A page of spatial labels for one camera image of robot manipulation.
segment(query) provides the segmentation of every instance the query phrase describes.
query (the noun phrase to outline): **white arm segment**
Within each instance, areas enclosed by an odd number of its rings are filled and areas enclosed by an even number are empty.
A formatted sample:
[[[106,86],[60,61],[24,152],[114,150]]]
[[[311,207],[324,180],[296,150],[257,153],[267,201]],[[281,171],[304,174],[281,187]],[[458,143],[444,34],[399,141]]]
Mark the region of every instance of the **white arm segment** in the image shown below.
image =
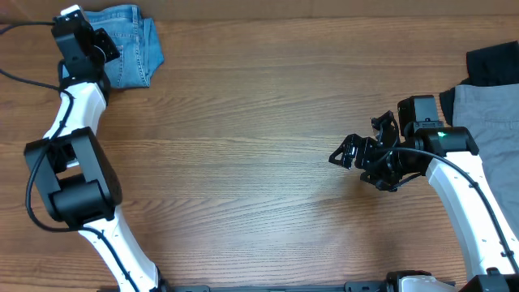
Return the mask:
[[[69,135],[73,130],[90,127],[92,132],[96,134],[97,124],[101,114],[106,109],[106,101],[99,86],[95,83],[83,82],[72,85],[66,90],[74,97],[74,105],[72,112],[66,121],[65,128],[59,136]],[[59,107],[58,114],[52,127],[45,133],[43,138],[49,138],[59,127],[59,123],[63,120],[70,101],[65,93],[61,93],[62,104]]]
[[[519,252],[519,242],[506,222],[483,173],[479,156],[470,152],[448,152],[449,161],[458,165],[470,177],[478,182],[487,197],[492,210],[503,230],[504,237],[512,251]],[[502,274],[513,274],[513,268],[507,257],[501,252],[503,246],[492,224],[485,205],[475,189],[455,169],[437,159],[432,159],[426,176],[441,198],[448,218],[461,245],[465,261],[467,280],[476,275],[486,275],[487,268],[498,268]]]
[[[113,220],[107,221],[106,219],[100,219],[85,224],[84,226],[99,230],[105,235],[115,252],[117,252],[122,265],[139,288],[139,291],[150,291],[158,287],[159,275],[157,267],[140,249],[128,224],[124,220],[120,205],[115,207]],[[98,239],[92,232],[80,230],[79,234],[83,235],[97,249],[97,252],[99,252],[117,279],[120,291],[134,292],[133,287],[131,287],[130,282],[125,279],[105,243]]]

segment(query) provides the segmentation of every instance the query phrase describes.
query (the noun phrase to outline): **black cloth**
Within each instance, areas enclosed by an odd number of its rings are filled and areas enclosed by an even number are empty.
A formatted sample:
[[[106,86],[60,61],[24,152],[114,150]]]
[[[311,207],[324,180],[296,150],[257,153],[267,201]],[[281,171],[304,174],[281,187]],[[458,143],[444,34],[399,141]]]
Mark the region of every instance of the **black cloth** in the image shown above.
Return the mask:
[[[497,86],[519,84],[519,43],[494,45],[467,53],[469,78],[461,84]],[[456,89],[440,93],[440,105],[447,124],[453,124],[454,97]]]

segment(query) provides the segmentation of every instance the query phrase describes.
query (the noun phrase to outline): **light blue fabric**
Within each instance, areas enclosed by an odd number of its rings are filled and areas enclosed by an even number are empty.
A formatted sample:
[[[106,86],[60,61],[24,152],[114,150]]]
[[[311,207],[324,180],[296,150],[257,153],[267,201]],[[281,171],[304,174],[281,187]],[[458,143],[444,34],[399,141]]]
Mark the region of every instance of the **light blue fabric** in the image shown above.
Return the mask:
[[[164,62],[153,19],[142,19],[136,5],[86,14],[94,29],[106,30],[121,54],[105,65],[112,88],[149,87],[153,73]]]

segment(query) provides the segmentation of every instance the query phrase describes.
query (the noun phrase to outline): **wooden tabletop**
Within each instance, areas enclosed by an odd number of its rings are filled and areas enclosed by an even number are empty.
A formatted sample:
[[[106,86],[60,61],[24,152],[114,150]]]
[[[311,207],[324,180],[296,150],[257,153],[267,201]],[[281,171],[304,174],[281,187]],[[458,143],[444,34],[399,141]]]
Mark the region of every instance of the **wooden tabletop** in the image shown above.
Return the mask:
[[[98,139],[135,237],[172,284],[343,284],[401,269],[465,282],[453,228],[425,178],[382,192],[327,159],[346,135],[372,135],[370,117],[464,79],[465,52],[516,40],[519,17],[157,29],[165,63],[151,88],[112,93]],[[13,74],[56,84],[59,59],[49,28],[2,36],[0,64]],[[37,229],[24,209],[24,145],[49,129],[57,93],[4,77],[0,89],[0,290],[116,285],[90,243]]]

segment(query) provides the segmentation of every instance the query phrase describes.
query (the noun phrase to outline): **wooden wall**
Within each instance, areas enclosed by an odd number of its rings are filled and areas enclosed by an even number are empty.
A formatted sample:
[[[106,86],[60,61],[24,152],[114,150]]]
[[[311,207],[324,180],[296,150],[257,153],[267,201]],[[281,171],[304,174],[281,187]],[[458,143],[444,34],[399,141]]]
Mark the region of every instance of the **wooden wall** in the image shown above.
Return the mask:
[[[0,0],[0,21],[47,20],[72,4],[95,11],[125,3],[157,20],[519,14],[517,0]]]

